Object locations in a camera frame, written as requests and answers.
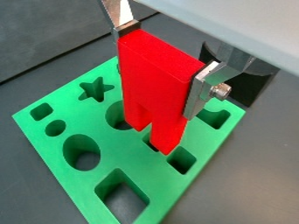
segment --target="hole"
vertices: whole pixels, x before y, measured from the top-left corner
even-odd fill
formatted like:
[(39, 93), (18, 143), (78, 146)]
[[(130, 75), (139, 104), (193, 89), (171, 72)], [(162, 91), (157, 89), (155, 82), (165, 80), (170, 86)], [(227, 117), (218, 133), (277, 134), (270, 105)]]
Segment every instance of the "hole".
[(99, 164), (99, 145), (89, 136), (70, 136), (63, 145), (63, 156), (73, 168), (90, 171)]
[(79, 86), (85, 89), (79, 100), (83, 101), (93, 97), (98, 102), (105, 101), (106, 92), (115, 88), (113, 85), (105, 85), (103, 77), (99, 77), (93, 83), (83, 82)]
[(57, 137), (66, 130), (66, 122), (57, 120), (51, 122), (46, 127), (46, 134), (49, 137)]
[(219, 112), (210, 112), (207, 109), (203, 109), (197, 115), (215, 130), (218, 130), (223, 123), (230, 118), (230, 112), (222, 110)]
[(53, 107), (49, 103), (45, 103), (31, 111), (32, 119), (35, 121), (40, 121), (51, 113), (53, 113)]
[(119, 169), (101, 182), (95, 193), (122, 224), (134, 223), (150, 203), (143, 191)]
[(158, 152), (159, 150), (153, 146), (151, 142), (150, 142), (150, 133), (147, 133), (143, 137), (143, 141), (147, 144), (147, 146), (155, 151)]
[(107, 123), (117, 130), (131, 130), (126, 121), (123, 101), (115, 102), (107, 109)]
[(182, 146), (175, 149), (171, 156), (167, 158), (167, 163), (181, 174), (187, 173), (195, 162), (195, 156)]

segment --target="small square hole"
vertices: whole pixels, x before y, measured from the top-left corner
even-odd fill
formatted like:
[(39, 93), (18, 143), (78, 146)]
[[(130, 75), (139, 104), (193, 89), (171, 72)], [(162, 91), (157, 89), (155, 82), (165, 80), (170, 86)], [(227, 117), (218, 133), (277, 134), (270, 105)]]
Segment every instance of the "small square hole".
[(187, 173), (195, 162), (197, 157), (182, 146), (174, 150), (171, 156), (167, 158), (167, 163), (181, 174)]
[(49, 103), (45, 103), (31, 111), (32, 119), (35, 121), (40, 121), (51, 113), (53, 113), (53, 107)]
[(150, 142), (150, 133), (147, 133), (143, 137), (143, 141), (147, 144), (147, 146), (155, 151), (158, 152), (159, 150), (153, 146), (151, 142)]
[(134, 223), (150, 199), (119, 169), (99, 183), (95, 192), (118, 221), (122, 224)]

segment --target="gray table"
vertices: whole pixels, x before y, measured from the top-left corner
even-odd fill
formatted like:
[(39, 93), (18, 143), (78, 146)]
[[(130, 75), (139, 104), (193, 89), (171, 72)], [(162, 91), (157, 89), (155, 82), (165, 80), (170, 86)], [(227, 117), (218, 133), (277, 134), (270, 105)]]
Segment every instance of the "gray table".
[[(194, 56), (219, 43), (163, 15), (145, 28)], [(114, 56), (106, 37), (0, 86), (0, 223), (87, 223), (11, 116)], [(298, 86), (278, 74), (163, 223), (298, 223)]]

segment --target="star-shaped hole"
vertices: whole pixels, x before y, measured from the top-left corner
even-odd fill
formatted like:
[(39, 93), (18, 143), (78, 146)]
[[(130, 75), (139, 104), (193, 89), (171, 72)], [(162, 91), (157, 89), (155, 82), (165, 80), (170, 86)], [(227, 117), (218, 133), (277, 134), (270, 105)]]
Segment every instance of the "star-shaped hole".
[(113, 85), (105, 85), (103, 77), (97, 78), (93, 83), (83, 82), (79, 86), (85, 89), (79, 100), (83, 101), (93, 97), (98, 102), (105, 101), (106, 92), (115, 88)]

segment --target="green plastic board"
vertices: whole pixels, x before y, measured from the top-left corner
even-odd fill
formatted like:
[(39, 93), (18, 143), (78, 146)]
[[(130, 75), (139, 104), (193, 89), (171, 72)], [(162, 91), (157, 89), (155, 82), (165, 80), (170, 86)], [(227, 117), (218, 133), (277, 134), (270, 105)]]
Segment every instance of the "green plastic board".
[[(151, 126), (137, 132), (126, 125), (122, 99), (114, 58), (19, 111), (14, 119), (89, 223), (119, 223), (109, 203), (126, 186), (145, 206), (131, 222), (154, 224), (182, 197), (246, 112), (229, 101), (211, 100), (189, 122), (181, 145), (165, 156), (149, 143)], [(89, 154), (101, 157), (90, 170), (79, 166), (81, 157)]]

